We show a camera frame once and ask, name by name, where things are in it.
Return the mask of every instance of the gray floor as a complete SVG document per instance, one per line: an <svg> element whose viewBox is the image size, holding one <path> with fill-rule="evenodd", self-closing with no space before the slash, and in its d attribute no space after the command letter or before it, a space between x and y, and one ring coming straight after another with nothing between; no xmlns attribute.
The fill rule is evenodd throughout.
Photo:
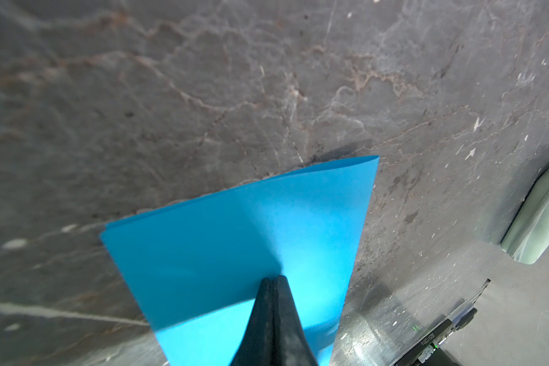
<svg viewBox="0 0 549 366"><path fill-rule="evenodd" d="M549 365L549 249L532 266L503 258L478 314L443 347L464 366Z"/></svg>
<svg viewBox="0 0 549 366"><path fill-rule="evenodd" d="M103 225L362 155L336 365L388 365L503 258L549 163L549 1L0 1L0 365L162 365Z"/></svg>

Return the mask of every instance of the blue folder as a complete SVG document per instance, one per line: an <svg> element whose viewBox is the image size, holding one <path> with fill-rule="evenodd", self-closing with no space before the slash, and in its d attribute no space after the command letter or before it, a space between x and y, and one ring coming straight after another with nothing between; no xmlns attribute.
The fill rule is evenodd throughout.
<svg viewBox="0 0 549 366"><path fill-rule="evenodd" d="M312 165L108 224L102 241L169 363L229 365L260 280L281 274L328 365L377 167Z"/></svg>

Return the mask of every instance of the blue paper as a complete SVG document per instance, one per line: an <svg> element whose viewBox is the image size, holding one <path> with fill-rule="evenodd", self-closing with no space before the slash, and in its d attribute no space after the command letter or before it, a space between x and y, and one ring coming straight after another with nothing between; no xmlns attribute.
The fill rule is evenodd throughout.
<svg viewBox="0 0 549 366"><path fill-rule="evenodd" d="M171 365L227 366L260 280L289 280L329 364L377 156L313 165L106 226L102 240Z"/></svg>

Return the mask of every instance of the light green object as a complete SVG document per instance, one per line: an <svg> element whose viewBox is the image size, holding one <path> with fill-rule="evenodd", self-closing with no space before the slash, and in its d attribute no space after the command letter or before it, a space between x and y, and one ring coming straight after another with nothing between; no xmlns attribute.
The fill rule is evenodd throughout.
<svg viewBox="0 0 549 366"><path fill-rule="evenodd" d="M517 262L533 264L549 246L549 169L535 183L502 240Z"/></svg>

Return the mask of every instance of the folded blue paper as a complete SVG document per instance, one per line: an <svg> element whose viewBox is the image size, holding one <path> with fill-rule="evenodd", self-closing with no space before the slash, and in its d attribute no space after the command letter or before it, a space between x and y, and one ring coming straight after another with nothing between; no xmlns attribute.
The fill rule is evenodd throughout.
<svg viewBox="0 0 549 366"><path fill-rule="evenodd" d="M101 238L171 365L227 366L260 280L289 280L329 364L378 167L313 165L106 226Z"/></svg>

